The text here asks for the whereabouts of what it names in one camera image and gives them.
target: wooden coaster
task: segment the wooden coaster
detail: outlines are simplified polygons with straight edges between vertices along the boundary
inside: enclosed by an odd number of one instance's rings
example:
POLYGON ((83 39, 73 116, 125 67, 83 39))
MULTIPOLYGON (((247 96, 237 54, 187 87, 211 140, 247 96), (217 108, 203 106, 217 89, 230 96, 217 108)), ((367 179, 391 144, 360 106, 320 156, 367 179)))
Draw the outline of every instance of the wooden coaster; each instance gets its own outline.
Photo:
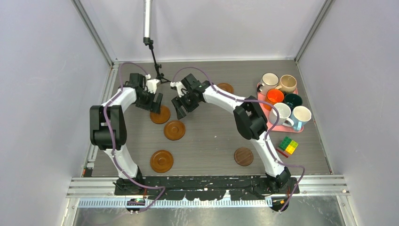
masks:
POLYGON ((170 119, 170 110, 168 107, 162 105, 160 110, 161 110, 160 114, 154 112, 150 113, 151 121, 155 124, 163 124, 170 119))
POLYGON ((168 172, 173 166, 173 156, 166 150, 159 150, 152 154, 150 164, 157 173, 168 172))
POLYGON ((181 121, 174 120, 165 125, 163 133, 169 140, 178 140, 184 136, 186 128, 181 121))
POLYGON ((229 92, 231 94, 234 94, 234 89, 233 86, 231 86, 229 83, 219 83, 217 85, 219 88, 223 89, 226 92, 229 92))
POLYGON ((254 160, 254 154, 246 147, 240 147, 234 153, 234 160, 240 166, 249 166, 254 160))

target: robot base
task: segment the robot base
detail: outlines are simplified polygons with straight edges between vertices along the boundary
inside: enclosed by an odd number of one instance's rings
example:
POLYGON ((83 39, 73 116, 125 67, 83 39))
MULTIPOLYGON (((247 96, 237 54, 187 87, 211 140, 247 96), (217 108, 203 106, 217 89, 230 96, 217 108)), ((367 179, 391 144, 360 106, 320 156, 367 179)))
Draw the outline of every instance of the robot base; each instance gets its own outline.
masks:
MULTIPOLYGON (((289 178, 284 186, 275 190, 269 179, 257 176, 195 176, 195 177, 145 177, 141 184, 147 186, 166 186, 160 200, 220 200, 226 192, 232 201, 263 200, 271 194, 286 196, 292 192, 296 178, 289 178)), ((115 195, 142 195, 144 190, 126 179, 119 178, 115 183, 115 195)), ((148 198, 153 200, 161 192, 159 189, 147 189, 148 198)))
MULTIPOLYGON (((133 178, 133 180, 142 185, 145 185, 145 181, 139 167, 137 167, 137 175, 135 178, 133 178)), ((113 184, 115 185, 115 195, 136 195, 144 193, 144 189, 142 187, 132 183, 129 179, 119 178, 116 183, 113 182, 113 184)))

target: mug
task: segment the mug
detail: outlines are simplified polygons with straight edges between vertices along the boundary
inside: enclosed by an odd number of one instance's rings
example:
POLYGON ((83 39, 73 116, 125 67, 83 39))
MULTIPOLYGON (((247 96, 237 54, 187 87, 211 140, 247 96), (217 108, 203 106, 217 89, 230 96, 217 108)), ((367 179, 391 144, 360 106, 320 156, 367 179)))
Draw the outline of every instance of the mug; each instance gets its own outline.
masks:
POLYGON ((292 111, 290 119, 294 121, 292 127, 295 131, 300 131, 302 127, 311 119, 311 111, 304 106, 295 107, 292 111))
MULTIPOLYGON (((277 108, 277 111, 279 112, 280 119, 277 122, 276 126, 288 126, 288 127, 293 127, 294 126, 294 121, 289 118, 291 115, 291 109, 286 105, 285 103, 276 103, 274 105, 275 108, 277 108)), ((269 114, 269 122, 271 124, 276 123, 277 120, 277 113, 274 109, 269 114)))
MULTIPOLYGON (((267 91, 266 98, 264 99, 266 102, 274 105, 275 103, 282 102, 284 100, 284 93, 278 89, 271 89, 267 91)), ((269 105, 263 104, 263 106, 270 111, 271 107, 269 105)))
POLYGON ((290 93, 286 95, 283 102, 293 110, 295 107, 302 105, 302 98, 295 93, 290 93))
POLYGON ((258 85, 258 92, 266 95, 270 89, 274 89, 279 83, 279 78, 276 74, 266 73, 262 75, 261 82, 258 85))
POLYGON ((293 93, 296 90, 296 79, 289 74, 280 78, 279 85, 275 88, 286 93, 293 93))

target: yellow lego brick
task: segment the yellow lego brick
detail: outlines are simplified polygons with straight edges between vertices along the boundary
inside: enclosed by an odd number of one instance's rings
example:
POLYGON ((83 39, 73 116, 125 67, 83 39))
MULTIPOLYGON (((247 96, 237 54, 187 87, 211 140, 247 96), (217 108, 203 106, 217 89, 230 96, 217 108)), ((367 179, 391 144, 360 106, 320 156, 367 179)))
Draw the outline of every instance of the yellow lego brick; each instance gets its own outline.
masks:
POLYGON ((295 142, 294 140, 292 140, 292 141, 289 143, 289 145, 291 145, 294 149, 295 149, 296 147, 298 147, 298 143, 295 142))
POLYGON ((291 145, 289 145, 289 146, 286 148, 286 152, 288 152, 289 154, 294 153, 294 151, 295 151, 295 148, 293 148, 291 145))

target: mug handle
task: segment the mug handle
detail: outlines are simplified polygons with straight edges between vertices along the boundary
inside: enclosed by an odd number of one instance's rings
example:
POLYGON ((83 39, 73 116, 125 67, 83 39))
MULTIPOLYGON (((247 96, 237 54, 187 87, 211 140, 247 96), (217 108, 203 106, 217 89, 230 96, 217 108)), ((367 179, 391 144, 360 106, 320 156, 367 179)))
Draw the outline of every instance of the mug handle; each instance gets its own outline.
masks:
POLYGON ((259 85, 258 85, 258 88, 256 88, 256 91, 258 92, 258 93, 260 93, 261 92, 261 87, 262 87, 263 85, 260 83, 259 85))
POLYGON ((293 127, 294 126, 294 121, 292 119, 290 119, 290 118, 287 118, 286 121, 283 123, 283 126, 293 127))
POLYGON ((300 130, 301 130, 301 128, 302 128, 302 122, 301 122, 301 121, 299 121, 299 122, 298 122, 298 125, 297 125, 297 126, 295 126, 295 127, 294 127, 294 129, 295 129, 295 131, 297 131, 297 132, 298 132, 298 131, 300 131, 300 130))

